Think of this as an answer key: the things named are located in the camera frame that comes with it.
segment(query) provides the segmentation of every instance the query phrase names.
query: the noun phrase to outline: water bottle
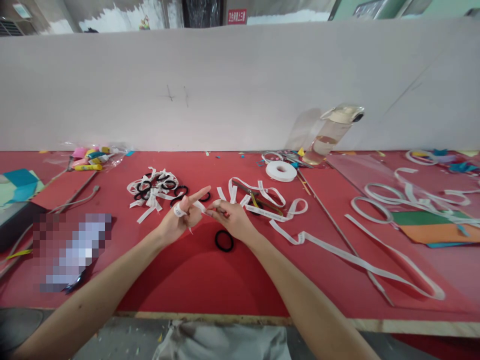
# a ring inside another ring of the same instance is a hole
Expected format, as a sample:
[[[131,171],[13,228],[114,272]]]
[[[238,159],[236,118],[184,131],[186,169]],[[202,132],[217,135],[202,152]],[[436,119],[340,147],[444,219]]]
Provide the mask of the water bottle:
[[[302,160],[310,165],[320,164],[352,125],[363,118],[364,112],[363,106],[341,103],[324,113],[320,120],[325,120],[325,124],[305,152]]]

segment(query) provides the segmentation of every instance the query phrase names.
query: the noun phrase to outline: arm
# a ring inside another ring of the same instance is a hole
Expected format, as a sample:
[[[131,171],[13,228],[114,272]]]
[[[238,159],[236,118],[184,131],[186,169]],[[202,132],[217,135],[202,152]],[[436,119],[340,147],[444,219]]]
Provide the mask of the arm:
[[[112,316],[118,304],[152,260],[176,241],[202,214],[193,206],[210,186],[184,196],[176,217],[173,209],[161,224],[131,250],[119,257],[65,301],[13,354],[13,360],[69,359]]]
[[[262,264],[318,359],[379,359],[328,297],[255,229],[239,204],[216,200],[209,209],[216,209],[207,213],[245,243]]]

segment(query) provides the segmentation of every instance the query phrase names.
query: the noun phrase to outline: scissors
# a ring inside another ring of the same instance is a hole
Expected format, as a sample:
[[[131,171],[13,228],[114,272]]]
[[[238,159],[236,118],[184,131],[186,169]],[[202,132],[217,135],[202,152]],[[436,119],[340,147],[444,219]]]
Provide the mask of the scissors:
[[[246,192],[247,194],[250,195],[251,197],[251,201],[253,202],[253,206],[255,206],[256,208],[259,208],[259,209],[263,209],[263,206],[266,206],[272,210],[274,210],[275,212],[277,212],[278,215],[280,216],[283,216],[284,213],[282,212],[282,210],[280,210],[278,207],[274,206],[274,205],[271,205],[269,204],[268,202],[266,201],[263,201],[261,199],[259,199],[258,197],[255,198],[255,196],[259,196],[260,193],[257,192],[257,191],[253,191],[252,189],[246,187],[246,186],[243,186],[241,183],[239,183],[238,181],[235,181],[233,180],[232,181],[233,184],[235,184],[236,186],[238,186],[240,189],[242,189],[244,192]]]

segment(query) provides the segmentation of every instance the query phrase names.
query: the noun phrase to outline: gray floor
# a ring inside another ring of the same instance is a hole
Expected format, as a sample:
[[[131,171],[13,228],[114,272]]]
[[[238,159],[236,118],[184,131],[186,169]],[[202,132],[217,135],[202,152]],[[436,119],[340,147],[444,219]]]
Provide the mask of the gray floor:
[[[50,311],[40,310],[2,310],[2,340],[5,345],[13,347],[21,343],[50,314]],[[168,325],[167,320],[112,317],[71,360],[151,359],[160,337],[165,337]],[[315,359],[296,328],[287,328],[287,333],[292,360]],[[371,332],[362,335],[381,359],[436,360],[435,357],[405,345],[390,335]]]

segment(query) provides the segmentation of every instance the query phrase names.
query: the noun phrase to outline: forearm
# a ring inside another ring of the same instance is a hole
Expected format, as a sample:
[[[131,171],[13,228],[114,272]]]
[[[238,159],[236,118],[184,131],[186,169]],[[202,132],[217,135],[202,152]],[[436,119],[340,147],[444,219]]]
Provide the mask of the forearm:
[[[87,282],[18,348],[13,359],[69,359],[112,316],[161,251],[160,243],[147,236]]]
[[[313,282],[263,235],[254,236],[252,252],[272,279],[295,326],[317,358],[378,359],[358,331]]]

